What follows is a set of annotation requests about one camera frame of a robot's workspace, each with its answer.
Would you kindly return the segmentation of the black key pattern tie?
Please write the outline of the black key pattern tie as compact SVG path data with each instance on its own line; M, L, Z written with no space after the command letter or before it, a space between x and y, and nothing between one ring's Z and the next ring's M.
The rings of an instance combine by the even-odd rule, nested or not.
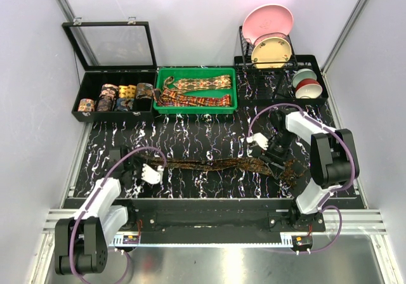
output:
M143 158L143 162L146 162L148 165L151 166L161 165L164 168L188 169L207 172L223 171L236 168L242 171L258 173L274 178L272 169L269 169L263 161L255 157L225 158L207 161L181 160L170 158L167 160L166 165L164 165L164 161L162 158L148 158L146 155L140 155L140 157ZM284 167L285 171L278 179L285 182L288 186L295 186L296 181L303 177L309 171L309 168L307 168L307 166L303 165L298 159L295 158L285 162Z

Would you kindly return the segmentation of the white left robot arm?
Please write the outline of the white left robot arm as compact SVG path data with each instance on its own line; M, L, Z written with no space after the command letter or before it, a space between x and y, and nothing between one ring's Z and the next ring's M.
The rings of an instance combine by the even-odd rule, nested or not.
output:
M101 273L107 264L108 246L119 229L129 231L136 226L137 215L113 202L121 193L121 183L113 177L128 158L141 151L130 151L97 180L93 191L69 218L55 225L55 271L83 278Z

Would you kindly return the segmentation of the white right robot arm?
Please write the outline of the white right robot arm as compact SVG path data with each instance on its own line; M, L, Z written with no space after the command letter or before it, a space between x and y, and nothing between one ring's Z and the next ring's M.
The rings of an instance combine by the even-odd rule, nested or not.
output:
M289 226L302 231L317 218L333 194L347 190L359 176L353 133L329 127L291 103L269 106L268 110L276 134L267 138L261 132L249 133L247 142L255 157L281 166L296 137L310 146L310 181L293 200L287 214Z

